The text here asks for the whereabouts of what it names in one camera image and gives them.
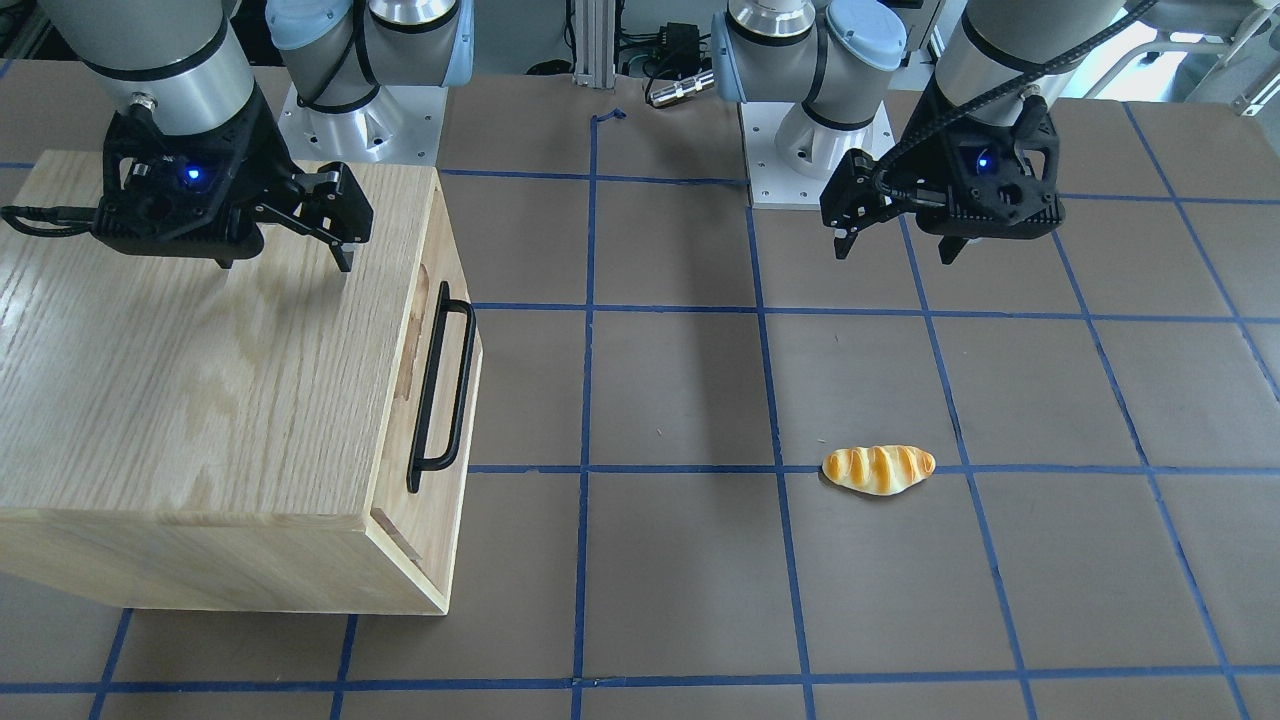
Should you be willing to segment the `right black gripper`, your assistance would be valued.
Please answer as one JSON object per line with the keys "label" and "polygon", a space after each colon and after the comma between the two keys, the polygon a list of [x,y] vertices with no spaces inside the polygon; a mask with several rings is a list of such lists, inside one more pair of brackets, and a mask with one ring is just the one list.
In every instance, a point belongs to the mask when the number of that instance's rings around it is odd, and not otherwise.
{"label": "right black gripper", "polygon": [[212,259],[229,272],[264,250],[259,223],[319,240],[349,273],[374,210],[348,164],[300,172],[264,100],[197,135],[161,135],[141,108],[111,118],[90,227],[99,242],[124,255]]}

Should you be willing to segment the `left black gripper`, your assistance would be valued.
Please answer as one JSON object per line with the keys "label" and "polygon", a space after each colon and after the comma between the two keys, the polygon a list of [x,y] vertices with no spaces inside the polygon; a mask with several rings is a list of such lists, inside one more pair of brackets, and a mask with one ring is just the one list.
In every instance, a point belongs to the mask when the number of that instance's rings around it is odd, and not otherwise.
{"label": "left black gripper", "polygon": [[[1037,240],[1065,220],[1059,196],[1060,138],[1038,94],[1014,96],[1010,126],[963,117],[905,155],[905,179],[941,193],[938,208],[915,211],[916,224],[938,242],[940,261],[952,265],[975,238]],[[865,228],[911,210],[873,182],[876,159],[847,150],[820,191],[820,219],[833,231],[835,258],[845,260]]]}

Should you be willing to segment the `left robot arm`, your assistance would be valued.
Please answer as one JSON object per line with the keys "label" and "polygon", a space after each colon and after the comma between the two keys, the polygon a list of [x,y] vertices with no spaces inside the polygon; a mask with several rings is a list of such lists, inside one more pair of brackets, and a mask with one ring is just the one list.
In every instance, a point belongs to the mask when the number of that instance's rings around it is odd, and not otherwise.
{"label": "left robot arm", "polygon": [[780,146],[824,181],[820,218],[845,259],[867,228],[911,215],[951,264],[972,242],[1038,240],[1066,218],[1051,109],[1070,74],[1149,1],[969,1],[895,146],[869,129],[908,54],[881,1],[730,1],[714,18],[716,88],[787,102]]}

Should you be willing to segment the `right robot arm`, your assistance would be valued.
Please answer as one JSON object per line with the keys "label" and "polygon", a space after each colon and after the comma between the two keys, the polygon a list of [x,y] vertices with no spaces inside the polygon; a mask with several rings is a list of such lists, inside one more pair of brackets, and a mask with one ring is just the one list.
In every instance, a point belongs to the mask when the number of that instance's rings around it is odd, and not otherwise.
{"label": "right robot arm", "polygon": [[269,1],[268,32],[294,86],[301,169],[220,1],[45,1],[42,9],[115,106],[92,208],[5,206],[17,232],[90,234],[131,256],[230,268],[275,224],[349,272],[374,210],[353,161],[402,152],[394,87],[460,87],[474,74],[471,1]]}

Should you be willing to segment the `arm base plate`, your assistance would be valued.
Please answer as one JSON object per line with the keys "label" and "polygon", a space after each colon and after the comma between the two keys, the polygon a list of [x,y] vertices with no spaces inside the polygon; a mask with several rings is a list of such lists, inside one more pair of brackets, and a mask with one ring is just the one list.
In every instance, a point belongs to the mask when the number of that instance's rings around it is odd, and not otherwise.
{"label": "arm base plate", "polygon": [[381,87],[364,108],[326,114],[298,106],[292,88],[278,126],[298,161],[433,167],[448,99],[443,87]]}
{"label": "arm base plate", "polygon": [[895,142],[884,104],[869,124],[855,131],[820,126],[791,102],[742,104],[740,120],[755,209],[817,210],[846,151],[860,149],[879,158]]}

